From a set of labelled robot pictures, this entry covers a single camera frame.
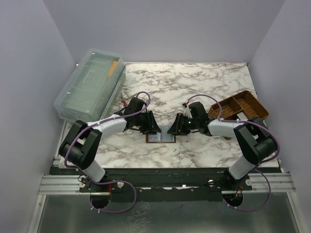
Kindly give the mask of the brown leather card holder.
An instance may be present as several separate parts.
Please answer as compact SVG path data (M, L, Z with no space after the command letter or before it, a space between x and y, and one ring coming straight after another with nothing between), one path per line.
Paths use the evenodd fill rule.
M176 143L176 136L168 134L172 125L161 125L160 133L146 135L146 143Z

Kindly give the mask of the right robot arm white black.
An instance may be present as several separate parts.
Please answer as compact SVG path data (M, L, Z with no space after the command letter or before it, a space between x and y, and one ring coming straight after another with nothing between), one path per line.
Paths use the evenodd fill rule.
M178 113L167 133L188 135L198 131L206 136L235 138L242 156L228 169L224 177L224 186L235 190L241 185L241 178L253 170L261 161L277 151L276 141L264 130L260 118L245 123L219 121L209 118L202 103L194 102L187 107L188 113Z

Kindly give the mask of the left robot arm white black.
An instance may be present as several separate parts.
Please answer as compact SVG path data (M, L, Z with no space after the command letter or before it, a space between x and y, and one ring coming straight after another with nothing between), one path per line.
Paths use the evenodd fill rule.
M133 97L126 107L108 118L89 123L74 122L58 154L91 178L91 186L96 191L104 191L108 180L104 177L104 168L95 160L101 138L126 130L136 130L144 135L161 133L153 112L147 111L147 106L143 100Z

